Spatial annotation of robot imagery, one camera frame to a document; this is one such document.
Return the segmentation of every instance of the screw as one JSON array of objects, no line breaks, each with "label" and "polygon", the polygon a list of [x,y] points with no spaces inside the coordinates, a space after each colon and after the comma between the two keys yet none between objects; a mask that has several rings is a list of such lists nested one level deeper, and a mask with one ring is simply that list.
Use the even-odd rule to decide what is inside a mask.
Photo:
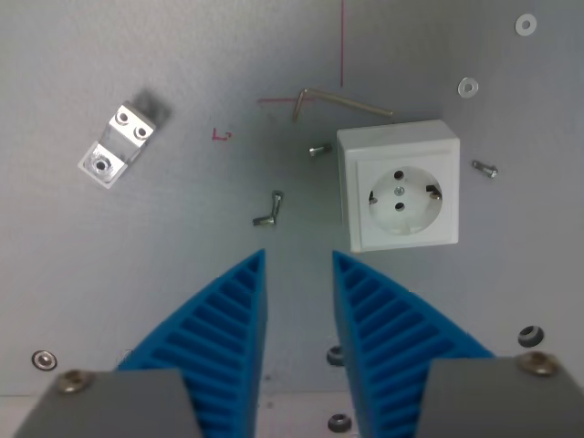
[{"label": "screw", "polygon": [[332,365],[333,367],[342,367],[345,365],[345,361],[343,359],[343,349],[340,345],[336,345],[328,349],[327,362],[328,365]]},{"label": "screw", "polygon": [[45,349],[35,351],[30,359],[35,368],[41,371],[52,371],[57,367],[57,358],[53,353]]},{"label": "screw", "polygon": [[82,370],[71,370],[59,374],[57,379],[58,391],[62,394],[82,392],[93,382],[94,377],[94,373]]},{"label": "screw", "polygon": [[316,157],[317,155],[323,155],[325,153],[329,153],[332,151],[332,144],[324,143],[322,146],[318,146],[317,148],[310,148],[308,152],[310,152],[311,157]]},{"label": "screw", "polygon": [[269,216],[257,217],[256,219],[254,219],[254,226],[275,224],[276,218],[272,214],[270,214]]},{"label": "screw", "polygon": [[499,170],[495,166],[487,166],[482,162],[473,161],[473,167],[486,173],[489,178],[495,178],[499,174]]},{"label": "screw", "polygon": [[279,190],[274,190],[272,192],[272,216],[274,216],[275,219],[280,211],[282,198],[284,198],[284,193],[280,192]]},{"label": "screw", "polygon": [[328,429],[334,433],[345,433],[350,431],[353,421],[344,413],[336,413],[328,419]]},{"label": "screw", "polygon": [[530,351],[516,358],[517,366],[526,372],[536,376],[550,377],[559,370],[558,360],[541,351]]},{"label": "screw", "polygon": [[284,198],[284,193],[279,190],[274,190],[272,192],[272,213],[269,216],[257,217],[254,219],[254,226],[259,225],[275,225],[277,214],[280,212],[280,205],[282,205],[282,199]]}]

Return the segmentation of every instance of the screw head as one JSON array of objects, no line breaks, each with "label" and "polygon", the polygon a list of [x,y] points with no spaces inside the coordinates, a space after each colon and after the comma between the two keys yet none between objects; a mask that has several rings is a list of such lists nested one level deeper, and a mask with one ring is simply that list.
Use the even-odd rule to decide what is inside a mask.
[{"label": "screw head", "polygon": [[84,391],[94,379],[94,374],[89,371],[71,370],[59,374],[57,379],[58,391],[62,394],[74,394]]},{"label": "screw head", "polygon": [[343,359],[343,349],[340,345],[336,345],[328,349],[327,362],[328,365],[333,367],[342,367],[345,365],[345,361]]},{"label": "screw head", "polygon": [[31,360],[35,368],[41,371],[52,371],[57,367],[57,358],[53,353],[45,349],[35,351]]},{"label": "screw head", "polygon": [[345,433],[350,431],[353,421],[344,413],[336,413],[328,419],[328,429],[334,433]]}]

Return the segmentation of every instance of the bracket hole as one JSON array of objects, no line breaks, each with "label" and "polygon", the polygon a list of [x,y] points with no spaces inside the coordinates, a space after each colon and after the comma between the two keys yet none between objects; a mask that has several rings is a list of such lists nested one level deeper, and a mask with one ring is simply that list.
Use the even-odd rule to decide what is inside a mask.
[{"label": "bracket hole", "polygon": [[136,128],[134,130],[134,136],[138,140],[146,140],[146,138],[148,137],[146,130],[144,128]]}]

